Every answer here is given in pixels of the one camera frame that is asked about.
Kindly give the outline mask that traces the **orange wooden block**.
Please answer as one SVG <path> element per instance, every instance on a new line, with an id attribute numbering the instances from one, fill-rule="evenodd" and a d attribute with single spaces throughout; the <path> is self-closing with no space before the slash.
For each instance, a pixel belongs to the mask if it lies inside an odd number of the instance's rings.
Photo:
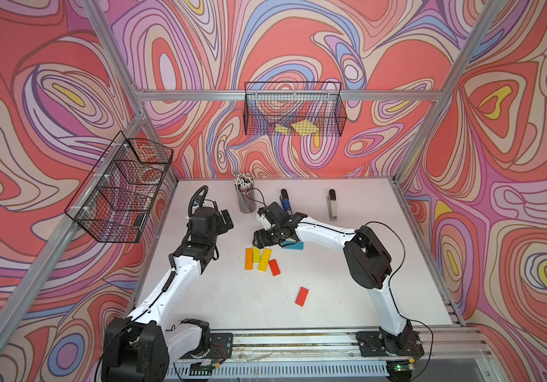
<path id="1" fill-rule="evenodd" d="M 246 249 L 246 258 L 245 258 L 245 269 L 252 270 L 254 268 L 254 251 L 252 248 Z"/>

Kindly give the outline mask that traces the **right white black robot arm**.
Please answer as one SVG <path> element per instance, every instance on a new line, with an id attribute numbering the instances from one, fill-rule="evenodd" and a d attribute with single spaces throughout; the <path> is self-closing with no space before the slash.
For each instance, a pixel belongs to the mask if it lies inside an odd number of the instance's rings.
<path id="1" fill-rule="evenodd" d="M 413 326 L 399 313 L 391 291 L 391 255 L 371 228 L 342 229 L 317 221 L 305 213 L 290 215 L 274 202 L 257 211 L 263 228 L 254 233 L 253 245 L 264 249 L 287 241 L 307 242 L 341 251 L 352 279 L 366 289 L 380 317 L 378 338 L 389 354 L 405 350 Z"/>

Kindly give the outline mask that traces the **golden yellow wooden block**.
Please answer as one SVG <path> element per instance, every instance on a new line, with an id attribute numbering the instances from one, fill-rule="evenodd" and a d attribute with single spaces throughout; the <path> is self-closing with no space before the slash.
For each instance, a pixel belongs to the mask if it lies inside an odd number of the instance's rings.
<path id="1" fill-rule="evenodd" d="M 259 271 L 265 272 L 267 270 L 271 254 L 272 254 L 272 250 L 270 248 L 264 248 L 262 250 L 261 258 L 258 265 Z"/>

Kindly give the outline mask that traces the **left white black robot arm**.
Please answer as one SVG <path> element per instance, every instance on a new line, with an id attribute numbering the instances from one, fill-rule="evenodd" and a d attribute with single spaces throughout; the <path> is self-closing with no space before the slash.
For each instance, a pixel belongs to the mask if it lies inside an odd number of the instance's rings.
<path id="1" fill-rule="evenodd" d="M 226 210 L 206 206 L 190 213 L 187 232 L 170 255 L 165 276 L 126 318 L 115 318 L 106 327 L 96 381 L 162 381 L 169 366 L 183 356 L 211 352 L 208 322 L 185 318 L 175 324 L 173 312 L 206 266 L 218 258 L 218 237 L 233 227 Z"/>

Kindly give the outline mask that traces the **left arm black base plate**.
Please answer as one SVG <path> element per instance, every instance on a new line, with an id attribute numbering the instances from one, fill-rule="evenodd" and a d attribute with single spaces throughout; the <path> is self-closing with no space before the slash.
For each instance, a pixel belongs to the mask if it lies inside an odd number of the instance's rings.
<path id="1" fill-rule="evenodd" d="M 231 358 L 233 354 L 234 334 L 231 332 L 214 333 L 210 335 L 206 350 L 194 350 L 186 353 L 181 360 L 210 359 L 222 361 Z"/>

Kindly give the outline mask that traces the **lime yellow wooden block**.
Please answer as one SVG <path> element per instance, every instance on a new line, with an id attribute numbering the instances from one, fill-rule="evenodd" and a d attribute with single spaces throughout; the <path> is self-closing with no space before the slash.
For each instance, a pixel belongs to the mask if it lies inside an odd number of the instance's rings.
<path id="1" fill-rule="evenodd" d="M 254 264 L 257 264 L 261 261 L 262 250 L 256 247 L 252 248 L 252 261 Z"/>

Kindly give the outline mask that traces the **teal wooden block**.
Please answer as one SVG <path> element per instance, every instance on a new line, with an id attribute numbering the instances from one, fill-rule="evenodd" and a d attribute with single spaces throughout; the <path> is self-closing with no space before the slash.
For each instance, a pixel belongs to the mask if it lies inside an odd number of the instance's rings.
<path id="1" fill-rule="evenodd" d="M 300 241 L 297 241 L 297 242 L 285 241 L 284 243 L 280 245 L 280 247 L 285 249 L 290 249 L 290 250 L 301 251 L 304 249 L 304 243 Z"/>

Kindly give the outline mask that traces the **small red wooden block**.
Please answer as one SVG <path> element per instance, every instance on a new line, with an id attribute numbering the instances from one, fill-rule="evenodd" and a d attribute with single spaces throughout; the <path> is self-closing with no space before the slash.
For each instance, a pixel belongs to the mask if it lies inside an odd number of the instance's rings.
<path id="1" fill-rule="evenodd" d="M 271 270 L 271 273 L 273 276 L 278 276 L 281 274 L 280 268 L 278 266 L 278 262 L 276 259 L 272 259 L 268 262 L 269 269 Z"/>

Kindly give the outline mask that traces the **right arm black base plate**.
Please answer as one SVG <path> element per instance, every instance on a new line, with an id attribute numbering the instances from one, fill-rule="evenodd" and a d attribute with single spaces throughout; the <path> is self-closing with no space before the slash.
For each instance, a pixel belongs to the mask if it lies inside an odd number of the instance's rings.
<path id="1" fill-rule="evenodd" d="M 362 357 L 400 357 L 419 359 L 425 355 L 422 341 L 416 331 L 394 336 L 384 331 L 356 333 Z"/>

